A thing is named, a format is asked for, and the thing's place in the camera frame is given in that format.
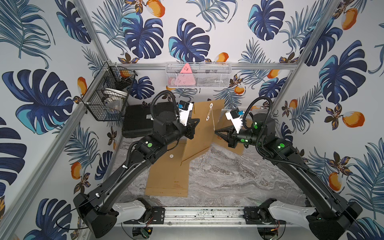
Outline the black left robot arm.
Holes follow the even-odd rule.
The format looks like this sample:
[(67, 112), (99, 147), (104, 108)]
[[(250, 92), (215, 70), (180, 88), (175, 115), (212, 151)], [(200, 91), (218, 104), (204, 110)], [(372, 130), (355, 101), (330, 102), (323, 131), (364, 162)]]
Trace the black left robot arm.
[[(171, 97), (173, 109), (156, 115), (154, 107), (163, 95)], [(123, 191), (163, 156), (169, 150), (169, 145), (177, 144), (183, 137), (193, 139), (200, 121), (190, 118), (193, 106), (191, 102), (177, 103), (175, 95), (168, 90), (156, 95), (150, 104), (153, 119), (151, 134), (130, 145), (125, 162), (101, 185), (88, 194), (75, 196), (74, 204), (79, 217), (97, 239), (105, 236), (122, 215), (122, 211), (116, 207), (116, 201)]]

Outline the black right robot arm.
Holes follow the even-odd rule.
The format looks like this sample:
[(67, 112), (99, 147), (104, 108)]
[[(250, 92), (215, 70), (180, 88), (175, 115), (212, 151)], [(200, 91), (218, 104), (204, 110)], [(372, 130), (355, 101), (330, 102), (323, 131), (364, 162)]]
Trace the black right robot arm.
[(245, 111), (238, 108), (225, 113), (231, 127), (216, 130), (230, 148), (238, 144), (254, 146), (263, 159), (282, 170), (303, 191), (312, 204), (299, 207), (270, 198), (254, 209), (246, 210), (249, 224), (290, 223), (307, 230), (319, 240), (338, 240), (357, 220), (362, 207), (348, 203), (328, 187), (296, 152), (292, 143), (276, 136), (276, 121), (271, 117), (272, 100), (258, 97)]

